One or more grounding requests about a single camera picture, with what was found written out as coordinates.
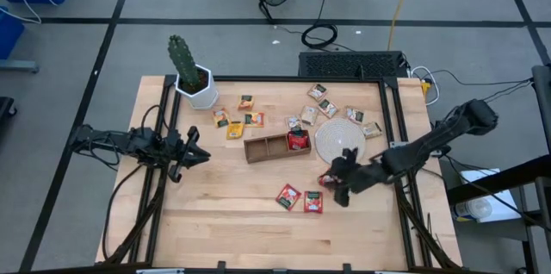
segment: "wooden tray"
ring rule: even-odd
[[[288,147],[288,135],[278,134],[266,137],[260,137],[252,140],[244,140],[245,157],[247,163],[267,161],[271,159],[281,159],[293,157],[301,154],[309,154],[312,151],[310,144],[310,135],[307,130],[303,130],[308,136],[306,141],[308,147],[299,150],[291,150]]]

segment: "wooden table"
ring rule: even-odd
[[[142,78],[131,127],[138,127],[145,111],[158,103],[163,82],[164,77]],[[243,120],[243,112],[237,111],[238,95],[251,94],[256,98],[254,110],[266,114],[265,128],[246,128],[240,140],[226,140],[226,129],[215,128],[211,111],[193,110],[182,100],[177,128],[185,134],[190,126],[197,126],[201,134],[198,145],[210,152],[212,158],[183,170],[181,183],[167,183],[154,266],[214,268],[219,260],[224,260],[228,268],[340,270],[343,263],[350,263],[354,270],[407,269],[393,186],[377,184],[353,195],[350,206],[342,208],[332,201],[331,193],[316,183],[316,177],[328,165],[315,150],[303,156],[246,163],[243,140],[285,133],[285,116],[299,114],[303,105],[316,104],[306,95],[311,86],[311,83],[218,82],[220,100],[215,109],[226,107],[233,120]],[[341,107],[336,117],[344,115],[342,108],[352,105],[365,109],[369,120],[379,122],[383,128],[376,84],[324,86],[329,90],[327,97]],[[430,131],[419,81],[399,79],[399,93],[409,139],[415,140]],[[392,96],[387,96],[393,115]],[[154,125],[155,112],[149,115],[146,126]],[[165,116],[170,118],[169,109]],[[325,121],[320,115],[315,127],[309,128],[310,135]],[[396,126],[393,131],[398,134]],[[366,147],[362,163],[386,149],[387,139],[382,136],[368,140]],[[125,157],[116,182],[135,166],[134,159]],[[440,172],[435,159],[425,168]],[[113,253],[134,224],[144,174],[141,171],[131,177],[115,198],[108,231],[109,253]],[[461,264],[442,180],[423,171],[417,179],[423,212],[430,213],[432,232],[451,259]],[[275,196],[287,183],[300,191],[324,191],[324,213],[303,213],[302,200],[291,212],[276,203]],[[147,227],[142,233],[138,260],[144,259],[148,230]],[[421,265],[415,233],[412,238],[417,264]]]

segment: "potted cactus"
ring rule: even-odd
[[[195,63],[188,45],[180,36],[170,37],[169,54],[178,71],[176,91],[187,97],[194,109],[211,109],[219,93],[210,70]]]

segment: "yellow cable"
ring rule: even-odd
[[[399,0],[398,6],[396,7],[396,12],[394,12],[393,23],[390,25],[390,35],[388,36],[387,51],[390,51],[390,47],[393,44],[394,23],[396,23],[396,19],[399,15],[399,10],[402,8],[402,3],[404,3],[404,0]]]

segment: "cactus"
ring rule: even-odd
[[[188,45],[185,40],[178,36],[172,35],[169,39],[169,54],[172,63],[178,70],[180,79],[192,88],[197,88],[200,84],[199,73],[195,67],[195,61],[191,56]]]

